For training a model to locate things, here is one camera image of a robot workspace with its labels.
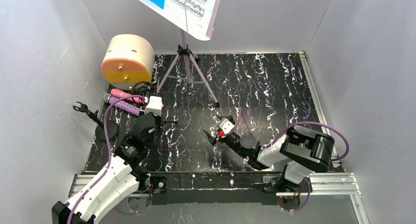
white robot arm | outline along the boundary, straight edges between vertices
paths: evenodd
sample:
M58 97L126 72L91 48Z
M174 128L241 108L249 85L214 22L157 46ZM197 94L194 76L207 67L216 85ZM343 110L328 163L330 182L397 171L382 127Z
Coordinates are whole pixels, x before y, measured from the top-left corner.
M302 126L289 129L276 142L260 146L260 142L251 134L241 136L233 132L235 121L232 116L218 116L217 134L208 136L211 144L225 143L257 170L271 167L274 163L290 158L278 180L272 182L270 192L293 191L302 180L313 172L328 171L335 140L328 134Z

purple glittery object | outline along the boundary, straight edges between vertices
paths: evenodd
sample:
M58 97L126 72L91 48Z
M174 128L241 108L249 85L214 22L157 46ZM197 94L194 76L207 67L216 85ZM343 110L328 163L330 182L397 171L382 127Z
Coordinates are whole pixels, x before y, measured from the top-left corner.
M108 102L110 103L110 104L112 104L113 102L115 102L117 100L117 98L115 98L115 97L110 97L110 99L108 99ZM134 105L130 105L130 104L128 104L127 102L125 102L125 101L119 101L119 102L117 102L116 104L114 104L115 106L117 106L118 108L120 108L120 109L122 109L122 110L125 110L125 111L127 111L127 112L129 112L129 113L132 113L132 114L134 114L134 115L137 115L137 116L139 116L139 114L140 114L140 108L137 108L137 107L135 107Z

tripod leg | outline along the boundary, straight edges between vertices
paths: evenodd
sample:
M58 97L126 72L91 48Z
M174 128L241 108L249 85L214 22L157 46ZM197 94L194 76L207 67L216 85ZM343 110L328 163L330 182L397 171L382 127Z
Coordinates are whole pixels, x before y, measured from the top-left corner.
M157 89L156 89L156 93L157 93L157 94L159 93L160 89L162 88L163 84L165 83L166 79L168 78L168 76L169 76L170 72L172 71L173 67L174 67L174 66L176 65L176 63L178 62L179 57L180 57L180 56L179 56L179 54L176 54L176 57L175 57L175 59L173 60L172 64L170 65L170 67L169 67L169 69L168 69L168 72L166 72L165 76L164 76L164 77L163 77L163 79L162 79L162 82L160 82L159 86L158 86L158 87L157 87Z
M193 66L196 68L196 71L198 72L199 76L201 76L202 82L204 82L205 86L208 88L209 94L211 94L211 97L214 99L215 106L220 107L220 103L218 102L217 98L215 97L214 93L212 92L207 80L205 79L204 75L202 74L201 70L198 67L198 64L196 64L196 61L192 55L189 56L191 59Z
M190 82L192 82L192 77L191 77L191 71L190 71L190 68L189 68L189 58L188 58L188 56L187 56L187 55L185 55L185 56L183 57L183 59L184 59L184 61L185 61L186 81L187 81L188 83L190 83Z

black marble surface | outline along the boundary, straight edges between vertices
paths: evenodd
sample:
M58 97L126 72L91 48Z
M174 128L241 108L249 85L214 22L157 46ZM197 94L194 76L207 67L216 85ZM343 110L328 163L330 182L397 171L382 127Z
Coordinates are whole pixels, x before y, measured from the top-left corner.
M157 55L153 82L158 84L174 55ZM203 129L214 131L219 121L215 116L237 116L239 106L249 119L262 144L269 143L290 123L316 121L318 116L302 69L295 53L268 54L205 54L200 55L200 68L221 103L216 108L208 90L202 84L186 84L169 78L160 96L165 105L162 120L179 120L177 125L165 124L158 135L161 147L151 150L142 162L149 171L219 172L253 171L245 159L226 145L212 146ZM185 77L183 59L171 75ZM194 81L200 81L194 71ZM120 125L117 145L134 125L136 116L113 108L110 118ZM247 132L243 124L237 133ZM86 171L99 171L107 162L104 143L94 140Z

tripod stand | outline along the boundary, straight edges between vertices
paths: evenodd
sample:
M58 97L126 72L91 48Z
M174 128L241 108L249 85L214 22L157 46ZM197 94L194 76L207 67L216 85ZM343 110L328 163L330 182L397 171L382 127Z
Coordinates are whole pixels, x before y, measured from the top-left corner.
M220 103L218 102L218 100L215 97L214 93L212 92L207 80L205 79L204 75L202 74L201 69L199 69L198 64L196 63L195 58L197 56L188 48L188 45L186 44L185 32L182 29L181 29L181 36L182 36L182 47L180 45L178 45L178 54L176 54L176 57L173 60L172 64L170 65L170 67L168 69L168 72L166 72L165 76L162 79L162 82L160 82L160 85L157 87L156 93L157 94L159 93L160 89L162 88L163 84L165 83L165 81L168 77L169 78L186 80L186 83L188 83L188 84L205 84L205 86L207 87L207 89L209 91L209 94L211 95L211 97L215 101L215 106L220 107ZM180 77L169 75L170 72L172 71L173 67L176 65L176 63L178 62L178 60L181 56L183 56L183 59L185 61L186 78L180 78ZM198 72L202 81L200 81L200 82L192 81L192 76L191 76L191 72L190 72L190 69L189 69L189 60L188 59L191 60L192 67L194 67L196 69L196 71Z

